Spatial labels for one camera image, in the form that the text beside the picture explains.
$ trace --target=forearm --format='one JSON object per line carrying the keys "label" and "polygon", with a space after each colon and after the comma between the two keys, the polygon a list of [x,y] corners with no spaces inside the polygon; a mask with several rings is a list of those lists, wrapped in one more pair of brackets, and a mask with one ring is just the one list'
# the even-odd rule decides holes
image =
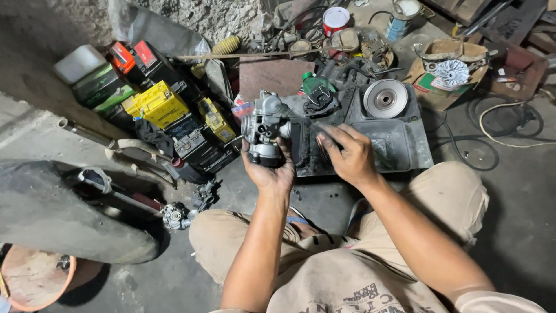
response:
{"label": "forearm", "polygon": [[289,194],[260,192],[244,242],[226,276],[221,309],[264,312],[278,273]]}
{"label": "forearm", "polygon": [[360,191],[416,277],[455,301],[466,290],[494,290],[483,270],[379,175]]}

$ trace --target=hand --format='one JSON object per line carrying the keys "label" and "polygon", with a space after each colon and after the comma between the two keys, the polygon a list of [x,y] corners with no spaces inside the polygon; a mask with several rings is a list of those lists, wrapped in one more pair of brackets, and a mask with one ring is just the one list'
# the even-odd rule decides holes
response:
{"label": "hand", "polygon": [[330,137],[322,133],[316,136],[320,145],[328,151],[336,174],[357,189],[374,185],[380,174],[375,168],[371,140],[346,124],[321,127],[328,136],[344,147],[340,150]]}
{"label": "hand", "polygon": [[295,164],[291,158],[290,147],[282,137],[276,139],[286,163],[279,168],[266,168],[249,161],[248,153],[250,144],[241,139],[241,157],[243,158],[245,171],[259,189],[259,193],[278,192],[288,196],[294,187]]}

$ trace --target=used carburetor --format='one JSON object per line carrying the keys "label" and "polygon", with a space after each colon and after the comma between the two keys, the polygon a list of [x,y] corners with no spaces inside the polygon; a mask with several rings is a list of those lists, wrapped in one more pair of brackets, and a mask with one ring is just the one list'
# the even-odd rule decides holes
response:
{"label": "used carburetor", "polygon": [[255,100],[255,108],[250,116],[241,121],[241,134],[251,144],[249,161],[264,167],[277,167],[281,152],[276,138],[288,139],[291,134],[291,111],[278,95],[261,90],[260,99]]}

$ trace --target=green plastic bottle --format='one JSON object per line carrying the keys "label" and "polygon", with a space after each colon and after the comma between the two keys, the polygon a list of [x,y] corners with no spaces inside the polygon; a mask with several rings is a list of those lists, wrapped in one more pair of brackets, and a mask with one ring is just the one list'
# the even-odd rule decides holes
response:
{"label": "green plastic bottle", "polygon": [[325,86],[330,91],[335,92],[336,88],[325,78],[315,77],[313,73],[307,72],[303,74],[303,92],[308,96],[320,86]]}

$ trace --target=leg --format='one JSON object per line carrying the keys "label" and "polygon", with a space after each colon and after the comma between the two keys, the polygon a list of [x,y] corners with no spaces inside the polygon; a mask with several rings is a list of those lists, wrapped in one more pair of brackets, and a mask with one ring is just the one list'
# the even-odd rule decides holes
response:
{"label": "leg", "polygon": [[[201,212],[193,220],[189,240],[195,250],[195,258],[215,282],[224,283],[251,218],[251,215],[212,209]],[[286,224],[278,273],[283,273],[291,265],[311,255],[293,246],[300,240],[299,234],[290,224]]]}
{"label": "leg", "polygon": [[[475,171],[460,162],[444,162],[417,176],[400,194],[453,239],[470,247],[482,227],[489,200],[486,192]],[[415,278],[375,212],[361,219],[359,237],[354,249]]]}

